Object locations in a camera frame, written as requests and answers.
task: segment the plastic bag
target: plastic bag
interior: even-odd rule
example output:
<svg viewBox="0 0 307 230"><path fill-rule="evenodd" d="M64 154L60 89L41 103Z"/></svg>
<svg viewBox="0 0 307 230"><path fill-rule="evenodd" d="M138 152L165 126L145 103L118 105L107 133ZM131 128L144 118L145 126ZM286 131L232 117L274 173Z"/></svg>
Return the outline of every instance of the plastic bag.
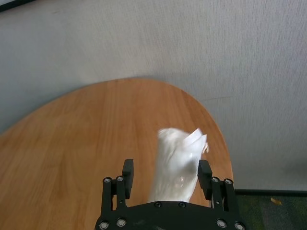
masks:
<svg viewBox="0 0 307 230"><path fill-rule="evenodd" d="M208 151L207 135L200 129L189 134L176 128L158 133L158 157L149 202L189 202L197 182L198 163Z"/></svg>

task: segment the leaf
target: leaf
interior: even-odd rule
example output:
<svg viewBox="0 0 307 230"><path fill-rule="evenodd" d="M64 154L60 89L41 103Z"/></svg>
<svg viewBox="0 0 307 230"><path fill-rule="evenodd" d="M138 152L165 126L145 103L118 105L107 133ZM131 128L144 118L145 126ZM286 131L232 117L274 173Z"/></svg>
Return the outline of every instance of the leaf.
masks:
<svg viewBox="0 0 307 230"><path fill-rule="evenodd" d="M275 200L273 197L271 197L271 201L276 205L283 205L280 200Z"/></svg>

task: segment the wooden table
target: wooden table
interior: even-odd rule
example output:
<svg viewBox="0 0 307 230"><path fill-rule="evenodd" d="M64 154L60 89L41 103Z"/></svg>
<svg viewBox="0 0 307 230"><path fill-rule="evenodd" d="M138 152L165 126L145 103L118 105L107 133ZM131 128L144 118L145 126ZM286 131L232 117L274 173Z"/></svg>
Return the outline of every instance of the wooden table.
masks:
<svg viewBox="0 0 307 230"><path fill-rule="evenodd" d="M121 79L68 93L31 113L0 137L0 229L92 230L102 179L134 159L128 205L146 203L154 175L157 131L200 128L214 176L233 178L223 136L186 92L146 79ZM197 183L192 203L208 204Z"/></svg>

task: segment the white wall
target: white wall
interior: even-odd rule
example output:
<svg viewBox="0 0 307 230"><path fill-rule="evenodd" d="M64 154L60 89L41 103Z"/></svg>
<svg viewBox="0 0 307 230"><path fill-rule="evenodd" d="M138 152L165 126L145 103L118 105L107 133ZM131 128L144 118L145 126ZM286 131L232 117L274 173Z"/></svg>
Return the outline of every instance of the white wall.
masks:
<svg viewBox="0 0 307 230"><path fill-rule="evenodd" d="M0 13L0 129L81 86L167 81L215 117L237 188L307 190L307 1L38 0Z"/></svg>

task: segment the floor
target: floor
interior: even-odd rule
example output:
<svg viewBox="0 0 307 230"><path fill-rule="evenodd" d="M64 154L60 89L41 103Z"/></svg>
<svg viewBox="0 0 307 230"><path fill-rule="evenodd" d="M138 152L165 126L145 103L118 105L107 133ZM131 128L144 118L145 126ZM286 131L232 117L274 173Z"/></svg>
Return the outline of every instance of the floor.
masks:
<svg viewBox="0 0 307 230"><path fill-rule="evenodd" d="M237 200L250 230L307 230L307 197L238 195Z"/></svg>

